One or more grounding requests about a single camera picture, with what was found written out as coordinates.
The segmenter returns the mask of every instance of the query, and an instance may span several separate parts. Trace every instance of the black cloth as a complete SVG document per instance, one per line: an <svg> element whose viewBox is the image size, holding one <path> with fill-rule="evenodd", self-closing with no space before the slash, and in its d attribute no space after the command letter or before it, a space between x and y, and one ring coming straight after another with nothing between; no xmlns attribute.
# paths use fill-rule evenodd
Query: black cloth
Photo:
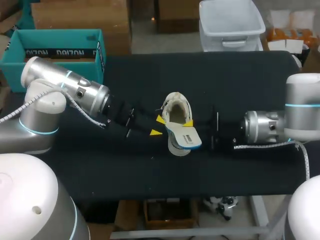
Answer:
<svg viewBox="0 0 320 240"><path fill-rule="evenodd" d="M299 71L288 52L214 52L109 57L104 84L112 94L155 111L179 91L195 119L208 120L212 105L224 122L240 121L248 110L283 110L285 83ZM5 113L19 107L12 94ZM209 135L200 129L203 147L184 157L168 150L168 136L94 126L68 107L53 148L37 155L60 178L76 202L119 199L189 198L292 194L305 180L302 151L278 149L208 151ZM237 129L224 130L231 136ZM320 174L317 142L307 144L311 175Z"/></svg>

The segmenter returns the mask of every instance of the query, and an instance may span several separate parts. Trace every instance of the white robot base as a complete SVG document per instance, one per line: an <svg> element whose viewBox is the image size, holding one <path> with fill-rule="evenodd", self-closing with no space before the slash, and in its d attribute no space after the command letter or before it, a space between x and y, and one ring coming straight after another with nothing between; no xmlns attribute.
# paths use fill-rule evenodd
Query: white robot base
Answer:
<svg viewBox="0 0 320 240"><path fill-rule="evenodd" d="M0 154L0 169L0 239L90 240L74 201L43 161Z"/></svg>

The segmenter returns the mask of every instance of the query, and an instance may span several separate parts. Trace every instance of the shoe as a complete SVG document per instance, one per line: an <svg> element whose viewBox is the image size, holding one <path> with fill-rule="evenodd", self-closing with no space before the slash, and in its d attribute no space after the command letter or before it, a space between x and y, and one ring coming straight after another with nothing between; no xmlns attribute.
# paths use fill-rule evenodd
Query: shoe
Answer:
<svg viewBox="0 0 320 240"><path fill-rule="evenodd" d="M179 92L172 92L161 107L162 118L168 131L168 149L175 156L186 156L202 142L193 127L190 104Z"/></svg>

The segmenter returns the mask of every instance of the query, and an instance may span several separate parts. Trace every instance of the white cable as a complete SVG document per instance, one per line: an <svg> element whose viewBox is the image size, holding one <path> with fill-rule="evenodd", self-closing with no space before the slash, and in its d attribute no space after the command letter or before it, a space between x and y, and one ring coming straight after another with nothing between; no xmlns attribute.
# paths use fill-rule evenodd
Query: white cable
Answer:
<svg viewBox="0 0 320 240"><path fill-rule="evenodd" d="M302 149L303 157L304 157L304 165L305 165L305 179L310 179L310 166L309 166L309 157L306 150L306 147L299 141L286 141L276 144L270 144L270 145L238 145L234 146L234 150L240 150L240 149L269 149L269 148L276 148L281 147L289 144L295 144L295 148L299 151L299 147Z"/></svg>
<svg viewBox="0 0 320 240"><path fill-rule="evenodd" d="M64 96L66 96L71 103L74 105L74 107L86 118L88 119L91 123L99 126L99 127L104 127L106 126L104 123L98 122L93 120L88 114L86 114L81 107L75 102L75 100L70 96L69 93L67 93L67 90L64 88L61 88L57 85L53 85L50 82L47 82L43 79L36 79L35 81L42 83L46 86L51 87L51 89L47 90L47 91L43 91L42 93L40 93L39 95L35 96L34 98L32 98L30 101L26 102L25 104L23 104L21 107L19 107L18 109L16 109L15 111L11 112L10 114L8 114L7 116L4 116L3 118L0 119L0 124L2 124L3 122L12 119L13 117L15 117L16 115L20 114L24 109L26 109L27 107L29 107L31 104L33 104L35 101L39 100L40 98L42 98L43 96L52 93L52 92L60 92L62 93Z"/></svg>
<svg viewBox="0 0 320 240"><path fill-rule="evenodd" d="M69 93L64 92L64 95L70 100L70 102L74 105L74 107L86 118L88 119L90 122L92 122L93 124L99 126L99 127L105 127L106 125L102 122L98 122L96 120L93 120L88 114L86 114L85 111L82 110L82 108L75 102L75 100L72 98L72 96L70 96Z"/></svg>
<svg viewBox="0 0 320 240"><path fill-rule="evenodd" d="M0 119L0 124L2 124L3 122L12 119L13 117L15 117L16 115L20 114L24 109L26 109L27 107L29 107L31 104L33 104L35 101L39 100L40 98L42 98L43 96L52 93L52 92L56 92L55 89L50 89L47 91L43 91L42 93L40 93L39 95L35 96L34 98L32 98L30 101L26 102L25 104L23 104L21 107L19 107L18 109L14 110L13 112L11 112L10 114L8 114L7 116L4 116L3 118Z"/></svg>
<svg viewBox="0 0 320 240"><path fill-rule="evenodd" d="M82 110L82 108L75 102L75 100L72 98L72 96L67 92L67 89L62 88L60 86L54 85L44 79L36 79L35 81L42 83L46 86L49 86L53 89L55 89L57 92L61 92L66 98L70 100L70 102L74 105L74 107L86 118L88 119L91 123L99 126L99 127L105 127L106 125L102 122L98 122L96 120L93 120L85 111Z"/></svg>

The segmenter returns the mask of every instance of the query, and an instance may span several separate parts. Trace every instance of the white plastic bin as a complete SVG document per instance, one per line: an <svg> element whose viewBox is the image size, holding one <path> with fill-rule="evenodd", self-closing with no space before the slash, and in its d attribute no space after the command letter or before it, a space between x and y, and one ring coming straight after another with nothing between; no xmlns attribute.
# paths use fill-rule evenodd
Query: white plastic bin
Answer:
<svg viewBox="0 0 320 240"><path fill-rule="evenodd" d="M205 52L255 51L264 21L251 0L204 0L199 31Z"/></svg>

